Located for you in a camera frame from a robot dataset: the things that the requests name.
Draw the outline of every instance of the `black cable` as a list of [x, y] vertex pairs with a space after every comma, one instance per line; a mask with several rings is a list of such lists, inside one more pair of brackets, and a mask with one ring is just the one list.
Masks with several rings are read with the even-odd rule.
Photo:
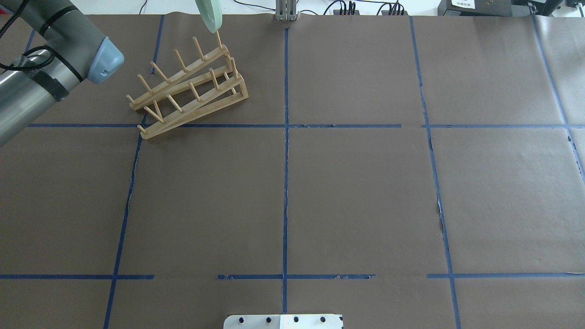
[[314, 11], [310, 11], [309, 9], [305, 9], [305, 10], [302, 10], [302, 11], [299, 11], [299, 12], [312, 12], [312, 13], [314, 13], [315, 15], [319, 16], [319, 14], [318, 14], [318, 13], [316, 13], [316, 12], [314, 12]]
[[382, 11], [382, 8], [384, 8], [384, 6], [386, 6], [386, 5], [390, 6], [389, 10], [392, 10], [392, 4], [389, 2], [385, 2], [382, 6], [380, 6], [380, 8], [378, 8], [378, 12], [376, 13], [376, 16], [378, 16], [380, 14], [380, 12]]
[[335, 1], [331, 2], [329, 4], [329, 6], [327, 6], [327, 8], [325, 8], [325, 12], [323, 12], [323, 15], [327, 14], [327, 11], [329, 10], [329, 8], [331, 8], [331, 6], [334, 5], [334, 4], [336, 4], [337, 2], [339, 2], [339, 13], [340, 14], [342, 13], [342, 11], [346, 11], [347, 10], [347, 4], [345, 3], [345, 1], [343, 1], [343, 0], [335, 0]]
[[140, 7], [140, 11], [138, 12], [138, 15], [142, 14], [142, 9], [144, 9], [144, 6], [146, 6], [147, 2], [148, 2], [148, 0], [144, 0], [144, 3], [142, 4], [142, 7]]
[[355, 6], [355, 2], [353, 2], [352, 0], [349, 0], [349, 4], [347, 5], [347, 12], [345, 13], [345, 15], [353, 15], [352, 10], [353, 10], [354, 6]]
[[274, 9], [274, 8], [268, 8], [268, 7], [264, 7], [264, 6], [260, 6], [260, 5], [252, 5], [252, 4], [247, 4], [247, 3], [245, 3], [245, 2], [239, 2], [238, 0], [233, 0], [233, 1], [234, 1], [235, 3], [237, 3], [237, 4], [241, 4], [241, 5], [244, 5], [244, 6], [251, 6], [251, 7], [258, 7], [258, 8], [263, 8], [263, 9], [266, 9], [266, 10], [268, 10], [268, 11], [276, 11], [276, 9]]
[[397, 2], [385, 2], [382, 6], [380, 6], [380, 8], [378, 8], [378, 12], [376, 13], [376, 16], [380, 14], [380, 12], [382, 11], [382, 8], [384, 8], [384, 6], [389, 5], [390, 8], [388, 9], [388, 16], [398, 16], [398, 15], [404, 15], [404, 6], [402, 6], [401, 3]]
[[[18, 7], [18, 9], [16, 10], [16, 12], [14, 13], [14, 15], [12, 15], [12, 17], [6, 22], [6, 24], [4, 24], [4, 26], [2, 27], [2, 29], [0, 29], [0, 38], [2, 38], [2, 36], [4, 36], [4, 33], [6, 33], [6, 31], [8, 30], [8, 28], [10, 27], [10, 25], [12, 25], [14, 23], [15, 20], [17, 20], [18, 17], [20, 17], [20, 15], [22, 14], [22, 12], [25, 10], [26, 4], [29, 3], [29, 0], [23, 0], [22, 3], [20, 4], [20, 7]], [[27, 51], [26, 53], [24, 53], [24, 56], [28, 56], [33, 52], [36, 52], [38, 50], [47, 50], [49, 52], [49, 58], [46, 59], [44, 62], [37, 64], [37, 65], [33, 65], [33, 66], [14, 66], [14, 65], [4, 65], [2, 63], [0, 63], [0, 68], [7, 70], [7, 71], [28, 71], [28, 70], [38, 70], [40, 68], [43, 68], [49, 64], [51, 64], [51, 62], [55, 59], [55, 52], [53, 51], [53, 49], [51, 47], [48, 46], [40, 46], [40, 47], [35, 47], [33, 49], [30, 49], [29, 51]]]

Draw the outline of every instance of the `metal clamp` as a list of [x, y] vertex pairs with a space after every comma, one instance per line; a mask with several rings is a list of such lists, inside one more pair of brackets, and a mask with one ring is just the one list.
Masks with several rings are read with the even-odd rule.
[[297, 0], [276, 0], [276, 20], [297, 20]]

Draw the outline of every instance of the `blue tape line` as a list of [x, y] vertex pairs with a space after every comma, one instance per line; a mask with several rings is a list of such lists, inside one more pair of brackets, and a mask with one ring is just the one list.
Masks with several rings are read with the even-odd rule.
[[[287, 274], [287, 280], [367, 280], [376, 277], [375, 274]], [[281, 280], [282, 274], [230, 274], [218, 275], [218, 280]]]
[[[448, 279], [449, 274], [428, 274], [427, 279]], [[582, 277], [585, 273], [455, 273], [455, 279], [499, 279], [499, 278], [529, 278], [529, 277]]]
[[[30, 124], [30, 128], [136, 128], [135, 124]], [[402, 128], [402, 125], [288, 125], [289, 128]], [[282, 124], [185, 124], [179, 128], [286, 128]]]
[[284, 30], [284, 209], [283, 209], [283, 314], [287, 314], [288, 275], [288, 29]]
[[[112, 275], [0, 274], [0, 280], [112, 280]], [[119, 275], [118, 280], [154, 280], [154, 275]]]
[[[142, 124], [146, 122], [146, 114], [142, 118]], [[104, 329], [109, 326], [109, 318], [112, 313], [113, 296], [116, 292], [116, 281], [118, 279], [118, 270], [120, 269], [120, 259], [122, 257], [122, 247], [124, 246], [124, 235], [126, 234], [126, 225], [128, 224], [128, 214], [130, 213], [130, 199], [134, 191], [134, 182], [136, 180], [136, 165], [138, 164], [138, 157], [140, 155], [140, 147], [142, 146], [142, 135], [138, 134], [138, 143], [136, 145], [136, 153], [134, 155], [134, 164], [132, 166], [132, 175], [130, 177], [130, 187], [128, 188], [128, 197], [126, 198], [126, 208], [124, 210], [124, 219], [122, 220], [122, 229], [120, 231], [120, 241], [118, 242], [118, 252], [116, 253], [116, 263], [113, 268], [112, 284], [110, 286], [110, 295], [108, 297], [108, 306], [106, 308], [106, 316], [104, 319]]]
[[282, 280], [282, 274], [229, 274], [218, 275], [218, 280]]
[[290, 128], [402, 128], [402, 125], [327, 125], [327, 124], [317, 124], [317, 125], [290, 125]]
[[577, 162], [577, 167], [579, 168], [579, 173], [581, 174], [581, 180], [585, 183], [585, 171], [583, 171], [583, 163], [581, 162], [581, 158], [579, 157], [579, 152], [577, 151], [577, 146], [575, 146], [575, 140], [573, 139], [573, 134], [571, 133], [571, 129], [569, 129], [569, 123], [567, 122], [567, 116], [565, 115], [565, 109], [563, 108], [563, 104], [560, 101], [559, 91], [556, 88], [556, 84], [554, 79], [552, 78], [552, 73], [550, 72], [550, 67], [548, 65], [548, 60], [545, 56], [544, 48], [542, 47], [541, 42], [541, 34], [538, 31], [538, 25], [536, 24], [536, 18], [532, 16], [532, 25], [534, 26], [534, 32], [536, 33], [536, 43], [538, 44], [538, 49], [540, 50], [542, 61], [545, 64], [546, 74], [549, 77], [550, 85], [552, 86], [553, 93], [555, 95], [556, 103], [559, 106], [560, 116], [563, 118], [563, 124], [567, 129], [567, 136], [570, 139], [571, 148], [573, 149], [573, 154], [575, 156], [575, 161]]
[[565, 129], [564, 125], [422, 125], [423, 128], [527, 128], [527, 129]]
[[[152, 61], [155, 63], [156, 60], [159, 58], [160, 37], [163, 35], [163, 23], [164, 15], [160, 15], [159, 34], [156, 36], [156, 46], [154, 47], [154, 56], [152, 57]], [[154, 67], [150, 69], [150, 72], [154, 73]]]
[[284, 128], [279, 124], [186, 124], [180, 128]]
[[30, 45], [33, 43], [34, 38], [35, 38], [35, 29], [30, 31], [29, 41], [26, 43], [25, 52], [29, 51]]
[[375, 274], [289, 274], [291, 280], [331, 280], [331, 279], [348, 279], [348, 280], [368, 280], [376, 277]]
[[1, 274], [0, 279], [8, 280], [111, 280], [111, 275], [85, 274]]
[[154, 280], [154, 275], [129, 275], [122, 274], [116, 277], [116, 280]]
[[453, 278], [453, 265], [451, 264], [451, 252], [449, 251], [449, 238], [447, 236], [447, 225], [445, 223], [445, 213], [443, 212], [443, 201], [441, 198], [441, 188], [439, 187], [439, 176], [437, 174], [436, 162], [435, 162], [435, 151], [433, 150], [433, 143], [432, 143], [432, 136], [431, 136], [431, 129], [429, 128], [429, 114], [426, 108], [426, 101], [425, 95], [422, 90], [422, 74], [421, 74], [421, 64], [418, 57], [418, 46], [417, 46], [417, 37], [415, 36], [414, 32], [414, 21], [412, 20], [412, 16], [409, 16], [410, 19], [410, 30], [412, 34], [412, 46], [414, 48], [414, 59], [417, 64], [417, 75], [418, 75], [418, 86], [421, 93], [421, 102], [422, 108], [424, 110], [424, 117], [425, 117], [425, 125], [426, 125], [426, 138], [429, 144], [429, 152], [431, 154], [431, 165], [433, 170], [433, 179], [435, 181], [435, 193], [437, 195], [437, 203], [439, 204], [439, 216], [441, 218], [441, 225], [443, 225], [443, 244], [445, 246], [445, 258], [447, 259], [447, 270], [449, 271], [449, 284], [451, 286], [451, 299], [453, 301], [453, 312], [455, 315], [455, 325], [457, 329], [461, 329], [461, 320], [459, 317], [459, 306], [457, 303], [457, 293], [455, 291], [455, 280]]
[[30, 124], [31, 128], [136, 128], [132, 124]]

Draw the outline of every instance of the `black tape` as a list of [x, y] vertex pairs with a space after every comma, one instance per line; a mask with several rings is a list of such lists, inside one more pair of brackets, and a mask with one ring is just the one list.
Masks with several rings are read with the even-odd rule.
[[60, 11], [56, 12], [53, 16], [51, 16], [51, 18], [49, 18], [48, 20], [45, 21], [43, 26], [41, 26], [41, 28], [39, 30], [39, 34], [41, 36], [44, 36], [44, 33], [47, 32], [47, 30], [51, 27], [51, 25], [55, 21], [60, 19], [61, 16], [67, 14], [68, 12], [76, 11], [76, 10], [78, 10], [76, 6], [69, 6], [69, 7], [65, 7], [65, 8], [61, 9]]
[[48, 75], [42, 68], [38, 70], [24, 71], [24, 73], [51, 94], [57, 102], [62, 101], [63, 98], [69, 95], [69, 92], [63, 87], [59, 80]]

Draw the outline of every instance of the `white label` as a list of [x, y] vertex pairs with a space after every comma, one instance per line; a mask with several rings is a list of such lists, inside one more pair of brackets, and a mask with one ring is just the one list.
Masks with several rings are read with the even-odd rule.
[[451, 0], [453, 6], [475, 9], [475, 0]]

